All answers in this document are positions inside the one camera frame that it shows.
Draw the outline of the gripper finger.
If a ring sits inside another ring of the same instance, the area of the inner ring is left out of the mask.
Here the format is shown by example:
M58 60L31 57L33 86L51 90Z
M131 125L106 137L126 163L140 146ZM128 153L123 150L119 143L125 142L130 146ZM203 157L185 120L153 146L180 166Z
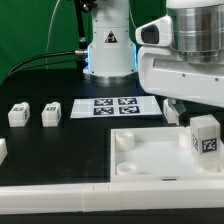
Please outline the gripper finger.
M186 112L186 107L180 99L169 98L168 106L174 112L176 119L179 119L180 116Z

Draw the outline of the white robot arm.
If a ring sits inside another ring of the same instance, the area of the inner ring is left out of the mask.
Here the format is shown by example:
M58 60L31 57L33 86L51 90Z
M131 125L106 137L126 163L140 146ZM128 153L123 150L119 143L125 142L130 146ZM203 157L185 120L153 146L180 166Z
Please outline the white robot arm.
M224 108L224 0L166 0L166 15L129 37L128 0L81 0L92 14L84 77L138 78L147 93Z

